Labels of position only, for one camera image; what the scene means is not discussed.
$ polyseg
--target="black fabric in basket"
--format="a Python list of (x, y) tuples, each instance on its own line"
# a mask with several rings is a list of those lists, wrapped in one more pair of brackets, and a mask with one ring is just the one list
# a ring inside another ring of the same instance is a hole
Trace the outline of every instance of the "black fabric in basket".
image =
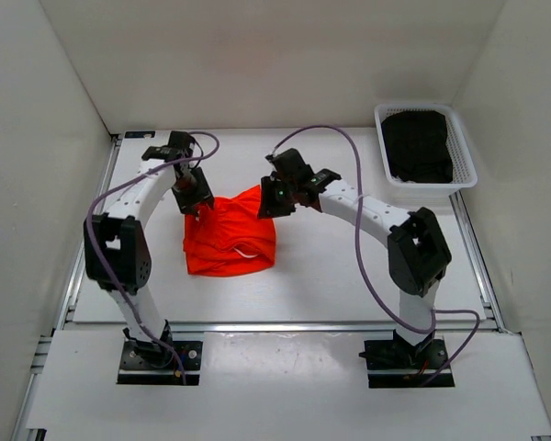
[(444, 115), (404, 111), (384, 119), (381, 129), (392, 176), (424, 184), (453, 182)]

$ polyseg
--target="white floor panel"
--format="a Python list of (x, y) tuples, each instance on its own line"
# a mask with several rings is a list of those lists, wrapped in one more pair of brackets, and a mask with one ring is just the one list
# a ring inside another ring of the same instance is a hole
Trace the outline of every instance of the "white floor panel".
[[(453, 352), (464, 334), (448, 334)], [(479, 334), (455, 387), (370, 390), (360, 334), (207, 334), (200, 386), (117, 385), (123, 337), (55, 334), (29, 428), (46, 440), (529, 441), (551, 435), (518, 336)]]
[[(375, 129), (348, 130), (362, 154), (365, 190), (388, 200)], [(215, 196), (233, 197), (258, 185), (271, 172), (265, 156), (291, 130), (213, 130), (220, 151), (202, 163)], [(169, 131), (151, 139), (122, 142), (112, 186), (136, 173), (142, 153), (150, 145), (164, 145)], [(206, 152), (212, 141), (197, 137)], [(315, 171), (330, 168), (355, 181), (354, 157), (346, 141), (334, 132), (305, 132), (289, 142)], [(439, 216), (453, 262), (439, 288), (440, 309), (472, 309), (485, 317), (455, 215), (448, 199), (429, 206)], [(275, 220), (277, 254), (269, 270), (241, 277), (192, 277), (182, 251), (184, 219), (174, 197), (167, 193), (147, 225), (152, 254), (152, 295), (170, 322), (385, 322), (386, 315), (367, 291), (355, 262), (353, 227), (311, 209), (298, 208), (290, 217)], [(398, 310), (398, 288), (388, 274), (386, 249), (363, 234), (363, 253), (369, 274), (381, 297)], [(449, 320), (471, 320), (449, 316)], [(84, 279), (75, 322), (123, 322), (115, 302), (91, 280)]]

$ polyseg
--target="folded red fabric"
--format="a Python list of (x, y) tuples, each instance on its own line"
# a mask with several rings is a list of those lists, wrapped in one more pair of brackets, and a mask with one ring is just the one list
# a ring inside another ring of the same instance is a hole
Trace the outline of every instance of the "folded red fabric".
[(185, 216), (184, 252), (189, 274), (240, 276), (276, 262), (276, 228), (271, 219), (257, 219), (259, 186), (239, 196), (215, 198), (214, 209), (200, 207)]

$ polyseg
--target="white basket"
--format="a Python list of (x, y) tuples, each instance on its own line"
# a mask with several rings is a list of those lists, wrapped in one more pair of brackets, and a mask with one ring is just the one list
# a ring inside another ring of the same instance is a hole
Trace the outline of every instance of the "white basket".
[[(388, 154), (382, 133), (382, 122), (387, 117), (405, 110), (424, 111), (436, 110), (445, 116), (447, 123), (447, 150), (453, 161), (453, 182), (449, 184), (419, 184), (401, 182), (394, 178), (389, 171)], [(379, 147), (384, 161), (386, 178), (391, 184), (391, 193), (396, 200), (421, 202), (425, 199), (446, 198), (461, 188), (473, 187), (478, 182), (476, 169), (471, 162), (463, 131), (459, 125), (459, 118), (449, 107), (439, 104), (380, 104), (376, 106), (376, 127)]]

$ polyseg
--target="purple cable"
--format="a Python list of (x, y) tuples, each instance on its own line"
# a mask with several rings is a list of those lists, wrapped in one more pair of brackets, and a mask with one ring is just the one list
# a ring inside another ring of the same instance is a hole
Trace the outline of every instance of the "purple cable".
[(439, 367), (437, 370), (434, 371), (434, 373), (427, 378), (424, 382), (422, 382), (419, 385), (419, 388), (424, 388), (425, 386), (428, 386), (428, 384), (436, 379), (438, 375), (443, 372), (445, 369), (447, 369), (449, 366), (451, 366), (451, 363), (453, 363), (453, 360), (456, 359), (456, 357), (461, 354), (461, 351), (465, 349), (467, 344), (471, 341), (473, 336), (476, 334), (476, 332), (479, 329), (479, 324), (481, 322), (481, 319), (479, 318), (479, 314), (473, 310), (436, 310), (437, 314), (472, 314), (476, 317), (476, 324), (474, 324), (473, 329), (467, 336), (467, 338), (464, 340), (464, 342), (457, 348), (457, 350), (449, 357), (447, 358), (447, 361), (445, 361), (441, 367)]
[(186, 384), (186, 371), (184, 370), (184, 364), (182, 363), (182, 359), (180, 358), (180, 356), (177, 354), (177, 352), (175, 352), (175, 350), (171, 346), (169, 346), (166, 342), (161, 341), (159, 338), (155, 337), (155, 335), (153, 335), (153, 332), (149, 328), (147, 328), (147, 326), (145, 326), (143, 324), (142, 319), (141, 319), (141, 315), (137, 311), (137, 308), (135, 308), (135, 305), (133, 305), (132, 301), (130, 301), (129, 294), (122, 287), (122, 284), (118, 280), (117, 275), (114, 273), (114, 269), (112, 269), (112, 266), (110, 266), (110, 263), (107, 261), (106, 257), (104, 256), (104, 253), (102, 252), (102, 249), (100, 248), (98, 240), (96, 239), (96, 233), (94, 232), (94, 227), (92, 226), (92, 222), (90, 222), (89, 220), (92, 219), (92, 216), (94, 215), (94, 211), (96, 210), (97, 205), (102, 200), (109, 197), (110, 195), (112, 195), (112, 194), (114, 194), (114, 193), (116, 193), (116, 192), (118, 192), (118, 191), (120, 191), (124, 188), (132, 187), (135, 184), (142, 181), (143, 179), (145, 179), (147, 176), (149, 176), (153, 173), (159, 172), (160, 170), (163, 170), (166, 167), (171, 167), (171, 166), (176, 165), (176, 164), (189, 163), (189, 162), (192, 162), (192, 161), (195, 161), (195, 160), (202, 161), (203, 159), (208, 159), (210, 156), (212, 156), (214, 153), (216, 153), (217, 150), (220, 147), (219, 139), (215, 135), (213, 135), (212, 133), (208, 133), (206, 131), (190, 131), (189, 134), (192, 135), (192, 136), (193, 135), (209, 136), (216, 143), (216, 147), (212, 150), (212, 152), (210, 152), (208, 154), (203, 154), (202, 156), (198, 156), (196, 158), (176, 159), (174, 161), (170, 161), (168, 163), (158, 165), (158, 166), (153, 167), (152, 169), (150, 169), (147, 173), (145, 173), (143, 175), (138, 175), (137, 177), (135, 177), (133, 179), (130, 179), (130, 181), (127, 181), (124, 184), (119, 185), (118, 187), (114, 187), (114, 188), (108, 190), (107, 192), (103, 193), (102, 195), (100, 195), (96, 199), (94, 199), (94, 201), (90, 205), (90, 208), (88, 209), (88, 214), (87, 214), (87, 217), (86, 217), (87, 222), (85, 223), (86, 224), (86, 229), (88, 231), (88, 237), (90, 238), (90, 243), (94, 247), (94, 251), (96, 252), (96, 256), (98, 257), (98, 260), (100, 261), (100, 264), (102, 264), (102, 267), (106, 271), (108, 277), (110, 277), (110, 280), (112, 281), (112, 284), (117, 289), (117, 291), (120, 293), (120, 295), (122, 296), (122, 299), (125, 300), (127, 302), (127, 304), (129, 305), (130, 311), (134, 315), (135, 321), (137, 322), (137, 324), (139, 325), (139, 327), (141, 328), (143, 333), (145, 335), (147, 335), (149, 338), (151, 338), (151, 340), (154, 343), (156, 343), (157, 345), (165, 348), (166, 350), (168, 350), (170, 352), (170, 354), (172, 355), (172, 358), (177, 363), (178, 369), (179, 369), (179, 371), (182, 375), (182, 381), (184, 382), (184, 385)]
[[(336, 131), (337, 133), (340, 133), (343, 135), (343, 137), (351, 144), (351, 148), (353, 149), (353, 153), (355, 155), (355, 165), (357, 169), (357, 194), (363, 195), (363, 182), (361, 178), (361, 158), (359, 157), (359, 151), (357, 150), (357, 146), (355, 145), (353, 139), (349, 136), (349, 134), (344, 131), (343, 129), (339, 129), (338, 127), (334, 126), (328, 126), (328, 125), (316, 125), (316, 126), (308, 126), (304, 127), (302, 129), (298, 129), (287, 135), (282, 141), (280, 141), (276, 147), (274, 147), (274, 150), (272, 151), (272, 154), (276, 152), (277, 149), (279, 149), (284, 142), (288, 141), (293, 136), (298, 135), (299, 133), (305, 131), (305, 130), (311, 130), (311, 129), (331, 129)], [(367, 289), (369, 289), (369, 292), (376, 300), (379, 307), (397, 324), (404, 327), (405, 329), (408, 329), (409, 331), (412, 331), (416, 334), (430, 334), (432, 331), (434, 331), (434, 328), (436, 326), (436, 317), (434, 315), (434, 310), (431, 310), (431, 326), (427, 329), (421, 329), (421, 328), (415, 328), (409, 323), (404, 322), (398, 315), (394, 313), (393, 310), (389, 308), (386, 303), (379, 297), (379, 294), (377, 294), (376, 289), (372, 285), (371, 281), (369, 280), (369, 276), (367, 275), (367, 271), (365, 271), (365, 265), (364, 265), (364, 259), (361, 256), (361, 241), (360, 241), (360, 232), (361, 232), (361, 216), (364, 209), (364, 200), (363, 198), (359, 198), (357, 201), (357, 217), (355, 220), (355, 256), (357, 257), (357, 265), (359, 266), (359, 272), (361, 273), (361, 277), (363, 278), (365, 285), (367, 286)]]

